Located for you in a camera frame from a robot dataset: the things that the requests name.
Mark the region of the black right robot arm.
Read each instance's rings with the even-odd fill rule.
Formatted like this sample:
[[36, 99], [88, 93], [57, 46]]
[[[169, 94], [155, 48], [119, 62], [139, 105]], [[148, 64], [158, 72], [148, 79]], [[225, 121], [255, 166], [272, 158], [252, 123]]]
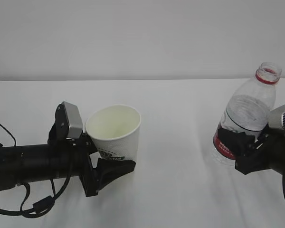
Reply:
[[235, 157], [235, 169], [249, 173], [272, 169], [285, 171], [285, 132], [266, 126], [258, 137], [227, 129], [218, 130], [218, 137]]

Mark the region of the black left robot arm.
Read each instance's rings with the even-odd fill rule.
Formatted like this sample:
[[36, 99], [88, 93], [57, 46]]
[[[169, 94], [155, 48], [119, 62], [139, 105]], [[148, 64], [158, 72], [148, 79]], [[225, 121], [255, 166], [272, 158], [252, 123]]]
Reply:
[[131, 160], [98, 159], [93, 167], [90, 155], [97, 151], [83, 133], [77, 140], [53, 140], [47, 144], [4, 147], [0, 145], [0, 191], [21, 183], [78, 176], [86, 197], [96, 196], [112, 181], [134, 171]]

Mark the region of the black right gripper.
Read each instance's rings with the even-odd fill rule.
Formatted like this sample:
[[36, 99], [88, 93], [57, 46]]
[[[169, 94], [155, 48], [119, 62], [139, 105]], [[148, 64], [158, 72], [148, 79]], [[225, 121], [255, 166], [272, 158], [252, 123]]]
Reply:
[[218, 128], [215, 148], [226, 158], [236, 158], [236, 169], [243, 174], [263, 170], [285, 173], [285, 131], [268, 125], [258, 138]]

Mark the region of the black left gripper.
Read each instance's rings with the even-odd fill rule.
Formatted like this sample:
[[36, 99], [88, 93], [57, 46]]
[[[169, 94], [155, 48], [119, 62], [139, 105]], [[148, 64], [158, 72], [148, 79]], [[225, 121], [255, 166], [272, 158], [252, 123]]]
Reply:
[[68, 142], [71, 145], [71, 171], [68, 176], [79, 177], [86, 197], [97, 196], [105, 186], [135, 169], [136, 162], [132, 160], [100, 158], [94, 168], [90, 155], [98, 150], [87, 133], [82, 133], [77, 140], [69, 139]]

